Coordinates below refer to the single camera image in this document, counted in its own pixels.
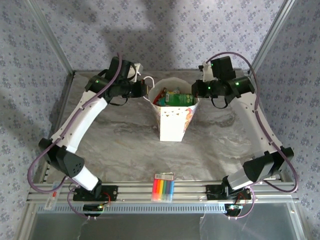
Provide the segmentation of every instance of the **patterned wallpaper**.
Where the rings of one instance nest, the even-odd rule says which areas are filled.
[[[65,70],[24,3],[0,1],[0,240],[12,239],[27,169],[59,112]]]
[[[103,69],[119,51],[145,69],[172,70],[225,50],[252,61],[283,0],[37,2],[73,69]]]
[[[320,2],[296,0],[257,73],[267,118],[283,144],[294,149],[298,193],[315,239],[320,239],[319,56]]]

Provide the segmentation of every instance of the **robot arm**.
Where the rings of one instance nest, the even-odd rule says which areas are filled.
[[[284,163],[283,157],[277,152],[272,142],[269,142],[262,131],[255,116],[255,89],[248,77],[236,77],[230,57],[221,57],[211,60],[209,64],[199,66],[203,71],[203,79],[192,85],[192,95],[198,98],[224,96],[226,106],[230,105],[239,116],[244,129],[252,143],[254,159],[245,162],[242,168],[222,180],[222,191],[226,198],[241,191],[250,184],[261,181],[280,173]],[[271,130],[261,108],[257,110],[267,133],[272,136],[273,142],[280,146],[288,159],[292,159],[292,149],[284,148]]]
[[[114,57],[108,70],[103,70],[92,77],[85,86],[85,92],[82,94],[78,105],[62,127],[50,139],[43,138],[39,143],[39,147],[45,150],[58,140],[56,145],[47,152],[46,161],[52,167],[79,183],[95,197],[100,195],[102,182],[86,168],[85,160],[75,154],[81,139],[113,97],[122,96],[127,99],[138,98],[147,94],[147,86],[144,80],[137,80],[138,75],[143,70],[142,65],[122,60],[120,73],[113,84],[90,104],[86,104],[110,82],[116,74],[118,64],[119,59]]]

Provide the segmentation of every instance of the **blue marker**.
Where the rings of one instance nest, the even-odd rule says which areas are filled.
[[[172,201],[172,198],[174,196],[174,186],[175,186],[175,181],[171,181],[171,184],[170,184],[170,201]]]
[[[170,189],[171,189],[172,181],[166,181],[165,186],[165,201],[170,202]]]

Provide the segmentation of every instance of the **colorful marker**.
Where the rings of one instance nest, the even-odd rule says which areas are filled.
[[[165,194],[170,194],[171,181],[168,181],[165,186]]]
[[[158,179],[153,181],[152,193],[155,194],[157,192]]]
[[[175,182],[171,181],[171,185],[170,185],[170,201],[172,201],[172,198],[174,196],[174,186],[175,186]]]
[[[155,193],[159,193],[159,189],[160,189],[160,179],[157,179],[157,183],[156,183],[156,190],[155,190]]]
[[[164,180],[160,180],[160,188],[159,188],[159,191],[158,191],[158,193],[159,193],[159,200],[161,200],[161,195],[162,195],[162,191],[163,191],[163,189],[164,189]]]
[[[163,181],[163,189],[162,189],[162,193],[161,193],[161,200],[165,201],[166,200],[166,187],[167,187],[167,180]]]

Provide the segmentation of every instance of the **black bracket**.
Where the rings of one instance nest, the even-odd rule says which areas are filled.
[[[75,202],[114,202],[118,196],[118,186],[116,185],[102,185],[101,192],[98,197],[95,197],[83,187],[74,190],[73,201]]]
[[[206,185],[205,194],[208,201],[212,200],[251,200],[250,190],[247,188],[240,188],[238,190],[230,192],[227,195],[226,187],[224,184],[220,185]]]

